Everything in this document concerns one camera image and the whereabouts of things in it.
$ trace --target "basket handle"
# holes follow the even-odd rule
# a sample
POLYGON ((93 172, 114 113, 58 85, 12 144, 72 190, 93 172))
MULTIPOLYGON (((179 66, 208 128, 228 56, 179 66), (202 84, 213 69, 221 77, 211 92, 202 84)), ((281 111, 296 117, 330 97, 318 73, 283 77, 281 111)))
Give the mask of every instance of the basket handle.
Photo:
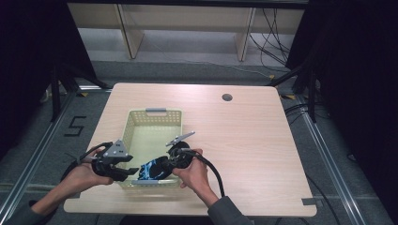
POLYGON ((167 110, 166 108, 146 108, 145 109, 147 116, 166 116, 167 110))

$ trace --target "black cable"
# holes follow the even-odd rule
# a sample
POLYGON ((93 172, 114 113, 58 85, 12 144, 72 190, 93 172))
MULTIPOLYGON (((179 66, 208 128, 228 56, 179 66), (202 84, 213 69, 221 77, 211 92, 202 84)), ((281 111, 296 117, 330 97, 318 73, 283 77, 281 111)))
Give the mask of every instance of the black cable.
MULTIPOLYGON (((323 104, 324 104, 324 103, 323 103, 322 101, 318 101, 318 102, 315 103, 315 105, 323 105, 323 104)), ((294 105, 294 106, 292 106, 292 107, 289 107, 289 108, 285 109, 285 110, 284 110, 284 113, 285 113, 285 114, 288 114, 288 113, 290 113, 290 112, 292 112, 292 111, 294 111, 294 110, 296 110, 296 109, 299 109, 299 108, 305 107, 305 106, 308 106, 308 103, 303 103, 303 104, 294 105)))
POLYGON ((316 187, 316 189, 318 189, 319 193, 322 195, 322 197, 324 198, 326 204, 330 208, 330 211, 333 214, 334 219, 336 220, 336 223, 338 225, 340 225, 341 224, 340 223, 340 219, 337 217, 337 214, 334 211, 333 207, 331 206, 331 203, 329 202, 329 199, 326 197, 325 193, 321 190, 321 188, 315 183, 315 181, 307 173, 305 173, 305 176, 307 177, 308 180, 310 180, 311 183, 313 183, 313 185, 316 187))
POLYGON ((305 114, 306 112, 301 112, 300 115, 298 115, 292 122, 289 123, 289 126, 291 126, 293 123, 296 122, 297 119, 299 119, 303 114, 305 114))
POLYGON ((202 155, 196 154, 195 151, 192 151, 192 152, 186 151, 184 153, 187 154, 187 155, 190 155, 190 156, 198 158, 199 160, 201 160, 203 163, 205 163, 214 172, 214 174, 217 177, 217 181, 219 182, 220 193, 221 193, 222 197, 224 197, 225 193, 224 193, 224 190, 223 190, 222 177, 220 176, 220 174, 217 171, 216 167, 209 160, 207 160, 205 157, 203 157, 202 155))
POLYGON ((280 41, 280 39, 279 39, 278 25, 277 25, 277 23, 276 23, 276 14, 277 14, 277 10, 274 8, 274 11, 273 11, 273 12, 274 12, 274 21, 273 21, 273 23, 272 23, 272 25, 271 25, 271 23, 269 22, 269 19, 268 19, 268 17, 267 17, 267 14, 266 14, 265 10, 263 9, 264 17, 266 18, 267 24, 268 24, 268 26, 269 26, 269 32, 274 36, 275 40, 277 41, 278 45, 280 46, 279 50, 281 51, 281 54, 282 54, 283 59, 284 59, 284 62, 285 62, 285 61, 287 60, 287 57, 286 57, 286 55, 284 54, 285 51, 284 51, 284 49, 283 49, 283 47, 285 47, 285 46, 281 43, 281 41, 280 41), (275 32, 274 32, 274 30, 273 30, 274 24, 275 24, 275 30, 276 30, 277 35, 275 35, 275 32))
POLYGON ((276 69, 276 68, 267 67, 267 66, 264 64, 264 62, 263 62, 263 51, 260 52, 260 61, 261 61, 261 64, 263 65, 264 68, 271 69, 271 70, 275 70, 275 71, 278 71, 278 72, 288 72, 288 71, 283 71, 283 70, 279 70, 279 69, 276 69))
POLYGON ((268 42, 268 44, 269 44, 270 46, 274 47, 275 49, 279 49, 277 46, 275 46, 274 44, 272 44, 271 42, 268 41, 269 36, 271 36, 271 33, 269 33, 267 37, 265 37, 264 34, 261 34, 261 36, 264 38, 264 40, 265 40, 266 42, 268 42))
POLYGON ((264 45, 261 46, 260 44, 258 44, 258 43, 254 40, 254 38, 253 38, 252 35, 250 35, 250 38, 252 39, 252 41, 254 42, 254 44, 257 46, 257 48, 258 48, 262 53, 267 54, 269 57, 275 59, 275 61, 277 61, 278 63, 284 64, 284 61, 283 61, 282 59, 278 58, 275 54, 273 54, 273 53, 271 53, 271 52, 269 52, 269 51, 267 51, 267 50, 265 49, 265 45, 267 44, 267 40, 266 40, 266 42, 264 43, 264 45))
POLYGON ((82 161, 85 157, 87 157, 90 153, 94 152, 94 151, 97 150, 98 148, 100 148, 100 147, 107 147, 107 146, 110 146, 110 145, 112 145, 111 142, 103 142, 103 143, 100 143, 99 145, 96 145, 96 146, 90 148, 90 150, 86 151, 84 154, 82 154, 82 155, 79 157, 79 161, 82 161))
POLYGON ((292 112, 292 113, 290 113, 290 114, 287 114, 287 115, 286 115, 286 118, 289 117, 289 116, 291 116, 291 115, 294 115, 294 114, 297 114, 297 113, 303 113, 303 112, 307 112, 307 111, 292 112))
POLYGON ((97 225, 99 223, 99 219, 100 219, 100 214, 97 214, 94 225, 97 225))
MULTIPOLYGON (((304 224, 310 225, 310 223, 307 220, 305 220, 305 218, 299 217, 298 219, 301 220, 304 224)), ((281 221, 282 221, 282 218, 279 217, 278 219, 276 219, 275 225, 278 225, 281 221)))

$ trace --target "wooden table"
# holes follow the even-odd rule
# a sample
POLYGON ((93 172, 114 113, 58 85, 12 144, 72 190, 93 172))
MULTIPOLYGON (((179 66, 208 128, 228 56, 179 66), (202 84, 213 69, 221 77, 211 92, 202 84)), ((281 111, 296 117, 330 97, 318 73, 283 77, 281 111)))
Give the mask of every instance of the wooden table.
MULTIPOLYGON (((225 194, 246 216, 311 217, 315 205, 299 154, 273 87, 118 83, 110 95, 90 146, 121 138, 131 109, 179 108, 187 143, 202 148, 221 174, 225 194), (224 94, 232 100, 222 99, 224 94)), ((209 183, 219 186, 209 170, 209 183)), ((189 189, 179 187, 92 187, 64 208, 73 213, 206 215, 189 189)))

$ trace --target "black curtain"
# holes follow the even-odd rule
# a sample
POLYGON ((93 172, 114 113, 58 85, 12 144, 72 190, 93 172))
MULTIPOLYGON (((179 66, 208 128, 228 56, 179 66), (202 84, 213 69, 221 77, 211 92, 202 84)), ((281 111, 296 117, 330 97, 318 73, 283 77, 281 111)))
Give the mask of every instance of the black curtain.
MULTIPOLYGON (((315 58, 324 60, 312 69, 333 121, 398 224, 398 3, 345 1, 337 10, 304 13, 287 66, 305 62, 314 50, 312 38, 319 37, 314 34, 321 34, 333 15, 344 15, 323 43, 329 48, 315 51, 315 58)), ((310 75, 300 73, 299 80, 307 82, 310 75)))
POLYGON ((55 65, 96 75, 66 3, 2 1, 0 34, 1 158, 32 119, 55 65))

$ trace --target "plastic basket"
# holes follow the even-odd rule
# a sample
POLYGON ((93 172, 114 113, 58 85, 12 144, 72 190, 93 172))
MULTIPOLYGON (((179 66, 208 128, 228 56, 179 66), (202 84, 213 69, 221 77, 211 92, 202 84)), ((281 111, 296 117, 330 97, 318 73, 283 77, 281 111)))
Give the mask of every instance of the plastic basket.
MULTIPOLYGON (((148 108, 131 110, 123 132, 122 141, 129 154, 130 162, 119 163, 119 167, 140 168, 148 161, 168 156, 170 147, 165 145, 182 134, 182 111, 176 109, 148 108)), ((170 175, 163 180, 138 180, 138 173, 121 182, 124 187, 163 187, 175 186, 179 178, 170 175)))

